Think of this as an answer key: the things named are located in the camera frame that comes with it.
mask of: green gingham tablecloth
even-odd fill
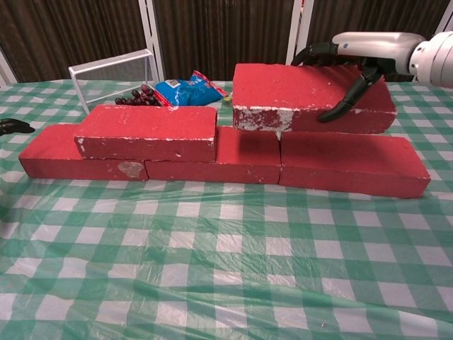
[[[453,93],[389,89],[389,133],[432,177],[419,200],[32,180],[33,136],[0,137],[0,339],[453,339]],[[39,132],[84,114],[64,80],[0,89],[7,117]]]

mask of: red brick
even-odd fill
[[[381,133],[396,117],[383,79],[343,117],[316,120],[343,98],[359,74],[356,67],[345,66],[237,64],[233,125],[243,130]]]
[[[144,162],[83,159],[74,144],[78,125],[45,128],[19,155],[29,177],[37,179],[147,180]]]
[[[146,161],[149,178],[160,180],[277,184],[280,149],[274,132],[217,130],[215,163]]]
[[[84,158],[215,160],[215,108],[100,105],[75,132]]]
[[[279,184],[417,198],[430,176],[401,137],[337,132],[284,132]]]

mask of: white window frame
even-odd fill
[[[300,34],[300,17],[302,10],[302,0],[294,0],[292,5],[291,26],[289,29],[288,49],[286,53],[286,65],[291,64],[296,52],[297,38]]]
[[[8,86],[17,83],[16,76],[6,60],[5,54],[0,49],[0,86]]]
[[[296,54],[306,47],[306,43],[309,39],[309,31],[311,25],[311,17],[313,14],[314,2],[315,0],[304,1],[304,8],[302,9],[302,19],[299,26],[299,35],[297,36],[296,42]]]
[[[450,0],[445,13],[437,26],[436,34],[453,30],[453,0]]]
[[[156,60],[158,80],[165,80],[164,64],[162,62],[161,46],[159,35],[157,34],[156,13],[154,11],[153,0],[138,0],[140,15],[142,17],[142,26],[144,39],[147,43],[147,49],[154,51]]]

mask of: white wire basket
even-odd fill
[[[148,49],[71,66],[69,73],[87,115],[99,103],[113,103],[142,84],[159,81],[154,54]]]

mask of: black object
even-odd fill
[[[362,74],[355,83],[348,89],[345,96],[337,103],[335,108],[319,115],[321,123],[331,122],[345,115],[368,89],[378,81],[385,73],[394,73],[395,65],[389,59],[369,57],[345,57],[337,55],[338,45],[331,42],[322,42],[305,47],[291,62],[292,66],[301,63],[304,65],[331,66],[339,64],[358,64]]]
[[[0,119],[0,136],[11,133],[32,133],[35,129],[30,124],[13,118]]]

